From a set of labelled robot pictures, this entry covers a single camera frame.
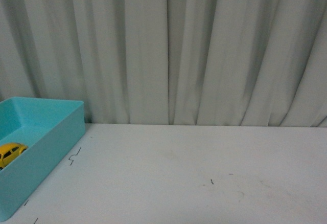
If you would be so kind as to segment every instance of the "black mark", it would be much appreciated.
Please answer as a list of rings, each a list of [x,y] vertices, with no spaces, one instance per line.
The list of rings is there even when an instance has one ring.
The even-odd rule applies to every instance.
[[[80,147],[80,149],[78,150],[78,152],[77,152],[76,154],[73,154],[73,155],[71,155],[71,156],[69,157],[68,160],[71,161],[71,165],[73,164],[73,161],[74,161],[74,160],[71,159],[71,157],[72,157],[72,156],[77,156],[77,155],[80,153],[80,150],[81,150],[81,147]]]

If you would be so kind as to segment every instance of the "stain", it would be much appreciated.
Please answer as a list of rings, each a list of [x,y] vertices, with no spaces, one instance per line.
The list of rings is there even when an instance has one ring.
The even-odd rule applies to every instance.
[[[176,159],[179,159],[179,157],[174,153],[173,150],[164,151],[161,154],[162,154],[162,156],[164,156],[168,160],[176,160]]]
[[[261,185],[263,185],[263,186],[265,186],[265,187],[272,188],[271,186],[265,184],[263,180],[261,180],[260,183],[261,183]]]

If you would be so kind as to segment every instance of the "table surface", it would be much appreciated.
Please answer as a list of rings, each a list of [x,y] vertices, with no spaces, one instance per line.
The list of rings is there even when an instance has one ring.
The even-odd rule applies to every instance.
[[[3,223],[323,223],[327,129],[109,125]]]

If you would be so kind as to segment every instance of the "turquoise plastic box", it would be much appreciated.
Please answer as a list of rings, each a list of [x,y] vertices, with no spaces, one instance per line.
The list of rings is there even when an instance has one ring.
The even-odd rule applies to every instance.
[[[0,102],[0,145],[29,147],[0,171],[0,221],[15,213],[84,133],[82,101],[14,97]]]

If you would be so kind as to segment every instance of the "car roof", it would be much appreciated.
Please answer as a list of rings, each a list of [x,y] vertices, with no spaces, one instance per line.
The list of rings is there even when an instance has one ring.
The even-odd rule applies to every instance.
[[[19,146],[18,143],[10,142],[5,145],[0,146],[0,153],[6,153],[10,149],[14,148],[15,146]]]

